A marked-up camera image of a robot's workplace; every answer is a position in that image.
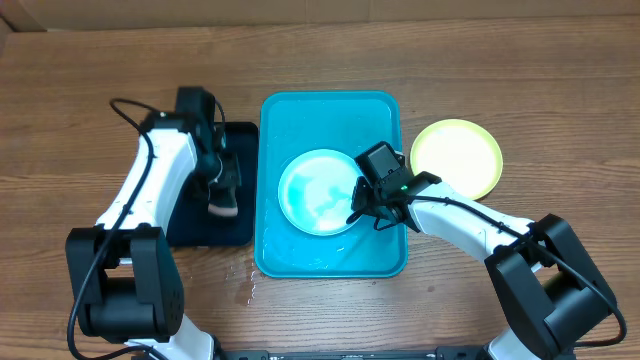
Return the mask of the green scrubbing sponge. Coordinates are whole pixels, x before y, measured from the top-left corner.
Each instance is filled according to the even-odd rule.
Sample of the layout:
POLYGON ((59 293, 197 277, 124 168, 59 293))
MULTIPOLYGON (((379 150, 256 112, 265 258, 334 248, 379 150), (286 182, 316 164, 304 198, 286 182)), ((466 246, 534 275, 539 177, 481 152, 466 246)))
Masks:
POLYGON ((236 188, 210 188, 208 212, 219 217, 236 217, 238 215, 236 188))

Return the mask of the light blue plate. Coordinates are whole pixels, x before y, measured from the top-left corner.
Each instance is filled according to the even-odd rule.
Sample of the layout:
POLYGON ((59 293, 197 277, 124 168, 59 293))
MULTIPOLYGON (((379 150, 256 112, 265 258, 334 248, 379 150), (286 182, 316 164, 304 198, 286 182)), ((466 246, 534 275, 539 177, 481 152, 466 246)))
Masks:
POLYGON ((351 227, 352 193, 361 172, 346 154, 331 149, 305 152, 292 160, 278 184, 286 219, 313 236, 332 236, 351 227))

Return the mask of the yellow plate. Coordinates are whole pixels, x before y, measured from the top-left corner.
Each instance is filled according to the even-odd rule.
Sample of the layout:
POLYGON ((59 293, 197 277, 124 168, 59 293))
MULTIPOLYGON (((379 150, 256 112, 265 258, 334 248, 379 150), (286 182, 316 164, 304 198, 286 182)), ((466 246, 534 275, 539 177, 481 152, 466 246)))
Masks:
POLYGON ((434 174, 472 200, 495 188, 504 164, 496 139, 483 127, 463 119, 444 119, 424 128, 414 140, 409 158, 414 174, 434 174))

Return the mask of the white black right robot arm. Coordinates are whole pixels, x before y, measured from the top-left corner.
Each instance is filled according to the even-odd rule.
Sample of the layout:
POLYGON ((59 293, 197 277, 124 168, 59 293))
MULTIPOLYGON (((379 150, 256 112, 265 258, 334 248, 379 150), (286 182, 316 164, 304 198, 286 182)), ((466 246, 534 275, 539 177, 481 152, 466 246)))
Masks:
POLYGON ((486 345, 439 347, 438 359, 572 359, 577 348, 627 335, 616 297, 571 226, 497 212, 438 176, 414 175, 381 141, 357 156, 362 174, 350 222, 374 218, 377 231, 404 225, 446 240, 483 263, 508 323, 486 345))

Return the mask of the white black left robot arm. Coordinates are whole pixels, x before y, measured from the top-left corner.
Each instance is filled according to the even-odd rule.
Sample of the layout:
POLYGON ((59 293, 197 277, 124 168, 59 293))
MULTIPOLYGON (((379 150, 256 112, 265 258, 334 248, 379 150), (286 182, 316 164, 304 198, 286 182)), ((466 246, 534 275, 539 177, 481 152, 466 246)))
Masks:
POLYGON ((195 186, 209 213, 234 217, 241 185, 236 154, 226 146, 220 102, 200 86, 178 89, 175 108, 146 108, 134 163, 118 195, 92 227, 74 228, 65 252, 74 303, 66 341, 75 332, 118 345, 114 359, 222 359, 217 339, 184 312, 184 288, 166 234, 183 188, 195 186))

